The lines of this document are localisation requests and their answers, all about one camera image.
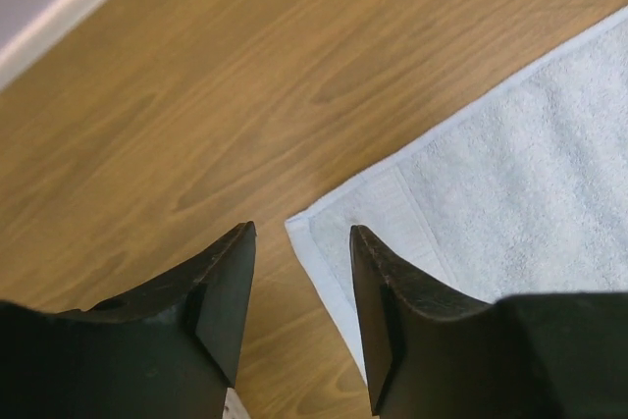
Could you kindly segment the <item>light blue towel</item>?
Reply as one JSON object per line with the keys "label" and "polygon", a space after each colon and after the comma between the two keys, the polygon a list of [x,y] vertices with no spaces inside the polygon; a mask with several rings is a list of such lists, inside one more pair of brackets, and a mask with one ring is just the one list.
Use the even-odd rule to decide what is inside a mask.
{"label": "light blue towel", "polygon": [[484,301],[627,288],[627,13],[556,47],[286,221],[357,366],[349,233]]}

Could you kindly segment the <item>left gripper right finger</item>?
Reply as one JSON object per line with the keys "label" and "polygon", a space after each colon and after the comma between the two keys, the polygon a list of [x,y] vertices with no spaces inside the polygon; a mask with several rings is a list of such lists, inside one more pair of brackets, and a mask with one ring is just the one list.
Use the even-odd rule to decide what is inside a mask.
{"label": "left gripper right finger", "polygon": [[379,418],[498,418],[500,314],[350,230],[367,388]]}

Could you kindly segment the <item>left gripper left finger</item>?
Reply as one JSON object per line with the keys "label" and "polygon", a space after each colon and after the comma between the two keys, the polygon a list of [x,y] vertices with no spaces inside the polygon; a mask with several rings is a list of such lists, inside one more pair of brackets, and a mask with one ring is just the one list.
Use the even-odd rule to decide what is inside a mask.
{"label": "left gripper left finger", "polygon": [[236,381],[256,230],[241,223],[148,282],[67,311],[56,418],[219,418]]}

